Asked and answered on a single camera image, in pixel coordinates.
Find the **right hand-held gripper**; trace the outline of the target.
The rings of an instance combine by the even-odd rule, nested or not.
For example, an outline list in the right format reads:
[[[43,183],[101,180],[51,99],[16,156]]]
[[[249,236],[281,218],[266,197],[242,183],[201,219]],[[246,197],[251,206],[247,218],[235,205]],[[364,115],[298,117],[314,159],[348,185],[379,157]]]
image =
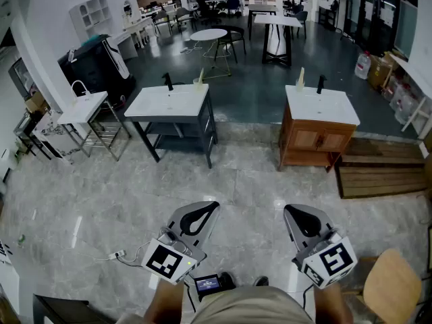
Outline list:
[[[308,205],[283,209],[291,241],[297,249],[292,262],[319,289],[347,276],[358,260],[348,237],[343,237],[326,212]]]

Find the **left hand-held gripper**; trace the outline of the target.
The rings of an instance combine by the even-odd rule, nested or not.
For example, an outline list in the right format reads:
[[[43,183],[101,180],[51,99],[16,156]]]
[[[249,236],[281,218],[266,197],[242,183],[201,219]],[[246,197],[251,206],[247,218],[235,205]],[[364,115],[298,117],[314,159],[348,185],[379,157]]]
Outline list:
[[[160,279],[178,284],[206,259],[203,245],[220,211],[218,202],[196,202],[176,209],[159,237],[150,241],[141,266]]]

